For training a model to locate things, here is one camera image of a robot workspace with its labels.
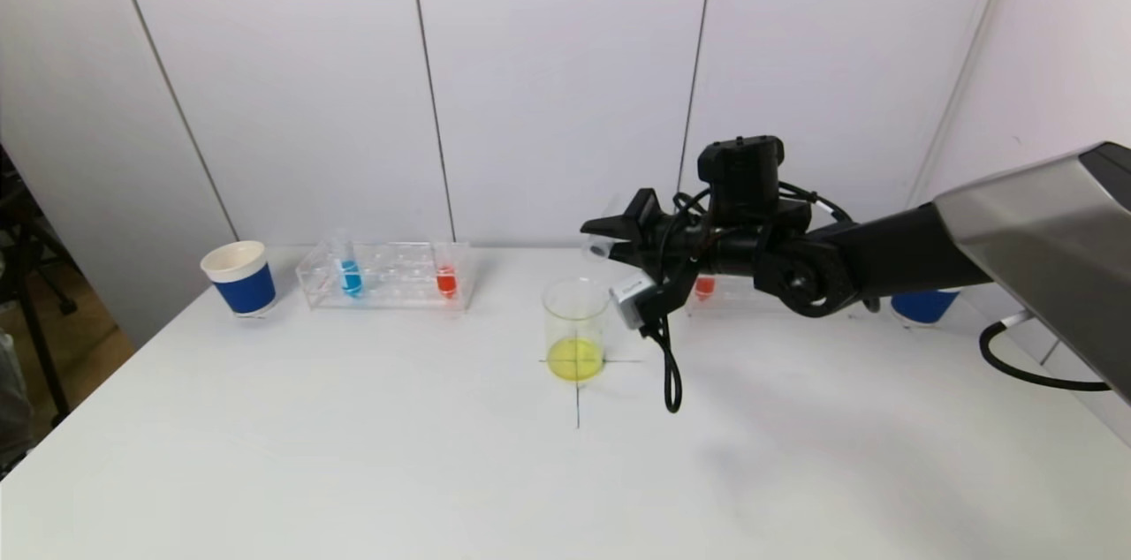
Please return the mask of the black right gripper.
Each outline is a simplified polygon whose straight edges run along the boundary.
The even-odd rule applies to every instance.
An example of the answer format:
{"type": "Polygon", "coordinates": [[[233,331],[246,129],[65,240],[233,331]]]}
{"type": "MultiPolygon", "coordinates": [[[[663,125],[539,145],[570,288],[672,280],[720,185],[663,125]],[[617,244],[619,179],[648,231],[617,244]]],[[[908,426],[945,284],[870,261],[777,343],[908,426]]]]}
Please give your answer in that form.
{"type": "Polygon", "coordinates": [[[625,214],[602,216],[582,223],[581,233],[608,239],[610,261],[634,266],[655,281],[674,278],[690,261],[703,239],[703,221],[711,190],[675,193],[675,212],[663,210],[657,193],[642,188],[627,203],[625,214]]]}

